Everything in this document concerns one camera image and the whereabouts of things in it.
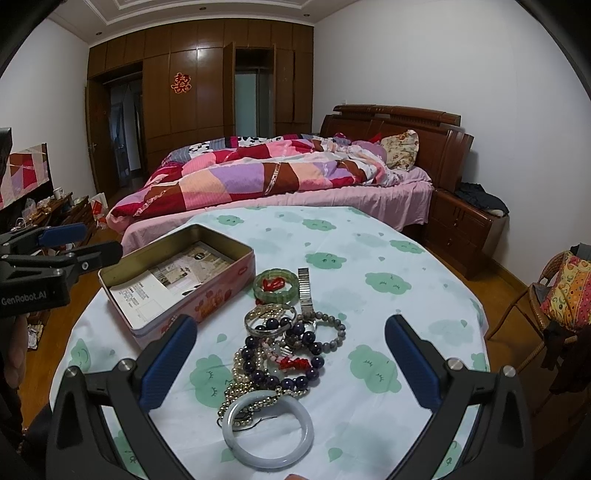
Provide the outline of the person's left hand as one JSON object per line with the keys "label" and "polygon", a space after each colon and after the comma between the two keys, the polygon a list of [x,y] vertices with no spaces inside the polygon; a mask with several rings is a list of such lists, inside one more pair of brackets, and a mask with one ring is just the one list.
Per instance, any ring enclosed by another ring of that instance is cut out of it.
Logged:
{"label": "person's left hand", "polygon": [[5,354],[4,378],[12,389],[20,387],[26,373],[26,354],[28,350],[27,315],[21,315],[14,323],[12,335]]}

